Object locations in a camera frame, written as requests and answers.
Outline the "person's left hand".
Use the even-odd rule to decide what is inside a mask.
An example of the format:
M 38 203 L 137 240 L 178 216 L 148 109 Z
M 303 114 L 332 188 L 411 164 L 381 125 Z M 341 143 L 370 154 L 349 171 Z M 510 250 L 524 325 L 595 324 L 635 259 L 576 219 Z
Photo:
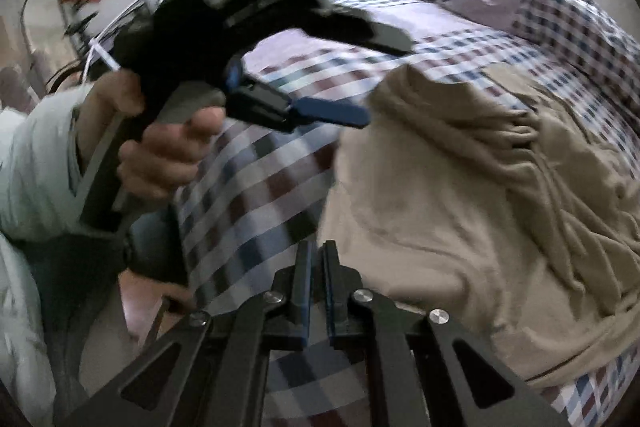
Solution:
M 81 170 L 112 119 L 134 117 L 143 110 L 136 75 L 126 70 L 108 72 L 96 81 L 82 102 L 76 121 L 76 148 Z M 138 141 L 127 141 L 118 151 L 117 176 L 122 187 L 142 202 L 168 202 L 178 188 L 191 183 L 209 143 L 224 125 L 224 109 L 207 106 L 184 124 L 151 124 Z

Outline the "light sleeve forearm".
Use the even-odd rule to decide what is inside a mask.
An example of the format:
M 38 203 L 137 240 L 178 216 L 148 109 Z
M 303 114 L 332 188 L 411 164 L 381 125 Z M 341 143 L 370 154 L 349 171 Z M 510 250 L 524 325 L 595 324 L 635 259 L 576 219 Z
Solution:
M 1 111 L 1 233 L 15 242 L 85 234 L 76 192 L 81 180 L 76 119 L 90 88 L 44 98 L 25 115 Z

